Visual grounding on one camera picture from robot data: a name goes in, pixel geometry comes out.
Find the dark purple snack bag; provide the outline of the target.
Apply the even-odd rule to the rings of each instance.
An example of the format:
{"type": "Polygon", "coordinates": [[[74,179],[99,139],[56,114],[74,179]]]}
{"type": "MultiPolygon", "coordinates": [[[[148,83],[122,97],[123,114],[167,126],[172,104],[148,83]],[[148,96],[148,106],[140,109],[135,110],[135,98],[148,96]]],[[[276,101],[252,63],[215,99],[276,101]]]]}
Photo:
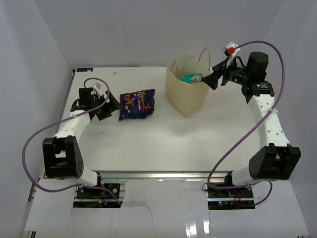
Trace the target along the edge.
{"type": "Polygon", "coordinates": [[[145,119],[155,110],[155,89],[146,89],[137,92],[120,94],[122,109],[119,121],[125,119],[145,119]]]}

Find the teal white snack bag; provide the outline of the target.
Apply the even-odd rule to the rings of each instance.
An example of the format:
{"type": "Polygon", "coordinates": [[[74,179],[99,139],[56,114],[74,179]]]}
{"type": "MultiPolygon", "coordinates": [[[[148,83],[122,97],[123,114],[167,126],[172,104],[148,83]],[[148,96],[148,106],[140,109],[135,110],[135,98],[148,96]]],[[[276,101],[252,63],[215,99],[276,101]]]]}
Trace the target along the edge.
{"type": "Polygon", "coordinates": [[[189,75],[183,75],[181,81],[196,85],[201,82],[202,78],[203,78],[203,75],[201,73],[189,74],[189,75]]]}

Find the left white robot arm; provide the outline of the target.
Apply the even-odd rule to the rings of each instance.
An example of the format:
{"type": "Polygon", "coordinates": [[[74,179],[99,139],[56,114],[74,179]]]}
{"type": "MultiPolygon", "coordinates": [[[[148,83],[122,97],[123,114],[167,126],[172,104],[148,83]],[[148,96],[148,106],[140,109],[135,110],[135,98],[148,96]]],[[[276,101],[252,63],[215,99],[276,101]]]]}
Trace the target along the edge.
{"type": "Polygon", "coordinates": [[[94,198],[104,194],[105,186],[100,182],[100,174],[84,165],[78,141],[94,117],[102,121],[121,109],[111,92],[101,93],[100,87],[95,83],[93,87],[80,88],[79,98],[71,106],[70,120],[54,137],[42,143],[46,176],[88,185],[87,191],[94,198]]]}

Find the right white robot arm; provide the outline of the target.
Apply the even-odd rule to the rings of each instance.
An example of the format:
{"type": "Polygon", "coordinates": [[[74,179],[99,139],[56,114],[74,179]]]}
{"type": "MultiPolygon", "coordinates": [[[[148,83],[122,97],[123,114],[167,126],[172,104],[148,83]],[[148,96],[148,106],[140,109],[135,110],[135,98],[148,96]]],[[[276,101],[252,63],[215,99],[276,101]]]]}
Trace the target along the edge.
{"type": "Polygon", "coordinates": [[[301,157],[300,148],[291,145],[279,121],[273,87],[265,80],[267,66],[268,55],[262,52],[250,53],[246,66],[242,67],[237,66],[236,57],[227,54],[227,58],[213,66],[212,73],[202,79],[213,90],[219,78],[222,85],[227,82],[241,85],[259,134],[260,149],[248,165],[225,176],[223,190],[231,198],[240,194],[242,187],[261,181],[288,180],[301,157]]]}

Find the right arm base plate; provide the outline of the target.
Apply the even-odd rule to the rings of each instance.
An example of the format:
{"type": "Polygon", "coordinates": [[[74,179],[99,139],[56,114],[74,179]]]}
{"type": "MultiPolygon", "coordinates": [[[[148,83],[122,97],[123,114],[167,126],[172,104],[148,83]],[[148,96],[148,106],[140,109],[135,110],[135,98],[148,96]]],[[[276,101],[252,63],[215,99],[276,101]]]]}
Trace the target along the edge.
{"type": "Polygon", "coordinates": [[[255,209],[254,196],[250,187],[220,190],[212,189],[204,183],[202,190],[207,193],[210,211],[255,209]]]}

